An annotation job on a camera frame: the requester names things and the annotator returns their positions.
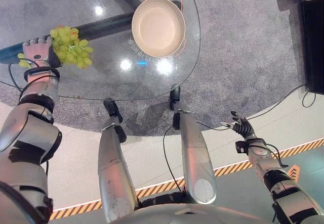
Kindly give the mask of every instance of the glass tabletop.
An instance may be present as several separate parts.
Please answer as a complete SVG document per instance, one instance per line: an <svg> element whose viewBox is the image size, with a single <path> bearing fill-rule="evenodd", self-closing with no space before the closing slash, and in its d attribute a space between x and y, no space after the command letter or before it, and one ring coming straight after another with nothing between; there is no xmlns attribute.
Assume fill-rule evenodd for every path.
<svg viewBox="0 0 324 224"><path fill-rule="evenodd" d="M8 63L22 52L21 42L49 34L58 25L79 29L93 48L93 65L59 68L59 95L115 100L148 99L169 92L192 72L200 47L200 24L194 0L171 0L182 10L186 31L179 49L155 58L136 45L131 22L144 0L0 0L0 80L13 85ZM24 87L26 68L12 66Z"/></svg>

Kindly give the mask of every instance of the green grape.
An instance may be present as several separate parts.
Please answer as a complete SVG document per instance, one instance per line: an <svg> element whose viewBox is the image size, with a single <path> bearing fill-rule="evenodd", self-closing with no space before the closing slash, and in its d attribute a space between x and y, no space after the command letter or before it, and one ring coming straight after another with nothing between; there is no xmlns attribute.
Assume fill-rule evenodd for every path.
<svg viewBox="0 0 324 224"><path fill-rule="evenodd" d="M71 31L71 28L69 26L64 26L64 30L66 34L69 34L69 32Z"/></svg>
<svg viewBox="0 0 324 224"><path fill-rule="evenodd" d="M63 43L67 43L70 41L70 38L67 35L62 36Z"/></svg>
<svg viewBox="0 0 324 224"><path fill-rule="evenodd" d="M50 35L52 38L56 38L59 34L55 29L51 29Z"/></svg>
<svg viewBox="0 0 324 224"><path fill-rule="evenodd" d="M77 56L77 57L76 57L76 62L77 62L77 63L83 63L83 59L82 59L82 57L81 57L81 56Z"/></svg>
<svg viewBox="0 0 324 224"><path fill-rule="evenodd" d="M26 65L25 65L25 61L20 61L20 62L18 63L18 65L19 65L20 67L26 67Z"/></svg>
<svg viewBox="0 0 324 224"><path fill-rule="evenodd" d="M77 39L75 39L73 42L74 42L74 45L75 45L75 46L79 46L80 39L77 38Z"/></svg>
<svg viewBox="0 0 324 224"><path fill-rule="evenodd" d="M58 43L57 41L54 41L54 42L52 43L52 45L53 45L54 47L58 47L58 46L59 46L59 43Z"/></svg>
<svg viewBox="0 0 324 224"><path fill-rule="evenodd" d="M83 62L84 62L86 65L92 65L92 60L90 60L89 58L83 58Z"/></svg>
<svg viewBox="0 0 324 224"><path fill-rule="evenodd" d="M73 56L77 56L77 52L74 51L74 50L70 50L70 53L71 53Z"/></svg>
<svg viewBox="0 0 324 224"><path fill-rule="evenodd" d="M81 62L81 63L77 63L76 66L77 66L78 68L82 69L82 68L85 66L85 64L84 64L83 62Z"/></svg>
<svg viewBox="0 0 324 224"><path fill-rule="evenodd" d="M76 51L78 54L81 54L83 50L82 50L81 47L77 46L77 47L75 47L75 51Z"/></svg>
<svg viewBox="0 0 324 224"><path fill-rule="evenodd" d="M64 52L61 52L61 51L58 51L58 52L56 53L56 55L57 55L57 57L58 57L59 59L65 59L65 57L66 57L65 53L64 53Z"/></svg>
<svg viewBox="0 0 324 224"><path fill-rule="evenodd" d="M82 51L81 57L82 58L89 58L89 53L88 52L85 52L85 51Z"/></svg>
<svg viewBox="0 0 324 224"><path fill-rule="evenodd" d="M93 48L89 47L89 46L86 46L84 47L84 50L88 53L92 53L93 52Z"/></svg>
<svg viewBox="0 0 324 224"><path fill-rule="evenodd" d="M54 41L56 41L57 43L60 43L60 42L62 42L62 39L61 39L60 36L57 36L57 37L54 39Z"/></svg>
<svg viewBox="0 0 324 224"><path fill-rule="evenodd" d="M71 32L72 32L72 33L79 33L79 30L78 30L77 28L72 28L72 29L71 29Z"/></svg>
<svg viewBox="0 0 324 224"><path fill-rule="evenodd" d="M74 39L77 39L78 34L77 33L70 33L69 36L70 36L70 39L74 40Z"/></svg>
<svg viewBox="0 0 324 224"><path fill-rule="evenodd" d="M74 56L73 56L72 54L70 54L70 53L67 53L67 54L66 54L66 59L67 59L68 61L71 61L73 58L74 58Z"/></svg>
<svg viewBox="0 0 324 224"><path fill-rule="evenodd" d="M66 35L66 33L65 33L65 29L64 29L64 28L59 28L59 29L58 29L58 32L59 32L59 36L61 36L61 37L63 37L63 36Z"/></svg>
<svg viewBox="0 0 324 224"><path fill-rule="evenodd" d="M61 46L60 47L60 50L61 51L68 51L69 50L69 47L67 47L67 46Z"/></svg>
<svg viewBox="0 0 324 224"><path fill-rule="evenodd" d="M19 53L19 54L17 55L17 57L18 57L19 59L21 59L21 58L25 58L25 55L24 55L23 53Z"/></svg>
<svg viewBox="0 0 324 224"><path fill-rule="evenodd" d="M83 39L83 40L80 41L79 45L82 46L82 47L85 47L85 46L88 45L88 41L86 39Z"/></svg>

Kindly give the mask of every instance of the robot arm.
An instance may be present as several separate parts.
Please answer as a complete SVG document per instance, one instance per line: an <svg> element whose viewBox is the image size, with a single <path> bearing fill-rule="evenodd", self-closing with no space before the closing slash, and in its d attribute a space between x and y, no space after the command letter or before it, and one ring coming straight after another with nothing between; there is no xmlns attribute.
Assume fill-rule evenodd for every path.
<svg viewBox="0 0 324 224"><path fill-rule="evenodd" d="M323 223L323 210L282 168L281 162L272 158L271 151L262 138L255 136L247 119L232 111L236 124L221 122L231 128L244 141L236 142L238 153L246 153L256 169L257 176L271 193L272 205L280 223Z"/></svg>
<svg viewBox="0 0 324 224"><path fill-rule="evenodd" d="M51 38L33 39L23 44L25 57L34 61L24 73L28 82L21 91L18 106L8 115L0 132L0 181L7 188L0 192L2 223L36 222L31 214L23 214L13 202L19 199L39 215L39 223L47 223L53 211L48 198L47 176L41 163L53 157L62 133L53 126L53 109L58 100L60 66Z"/></svg>

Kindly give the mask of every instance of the white bowl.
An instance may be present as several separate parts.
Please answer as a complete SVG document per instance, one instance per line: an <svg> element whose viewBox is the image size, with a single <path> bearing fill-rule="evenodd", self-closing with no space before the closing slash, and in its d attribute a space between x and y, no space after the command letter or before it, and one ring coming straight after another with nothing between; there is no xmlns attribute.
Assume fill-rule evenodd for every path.
<svg viewBox="0 0 324 224"><path fill-rule="evenodd" d="M185 35L179 8L170 0L146 0L136 9L132 33L138 47L153 57L173 54Z"/></svg>

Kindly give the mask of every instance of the gray carpet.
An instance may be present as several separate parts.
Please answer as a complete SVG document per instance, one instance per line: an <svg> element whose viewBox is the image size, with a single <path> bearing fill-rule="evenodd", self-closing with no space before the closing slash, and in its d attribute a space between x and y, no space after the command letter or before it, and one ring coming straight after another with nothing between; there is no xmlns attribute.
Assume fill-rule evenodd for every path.
<svg viewBox="0 0 324 224"><path fill-rule="evenodd" d="M257 113L304 84L299 0L195 1L200 56L181 85L181 100L197 120L219 126L220 120L230 120L231 110L246 116ZM6 26L0 25L2 33ZM14 106L18 93L2 84L0 99ZM128 135L163 135L172 123L168 95L118 106ZM101 129L107 115L100 101L61 98L55 109L57 123L93 131Z"/></svg>

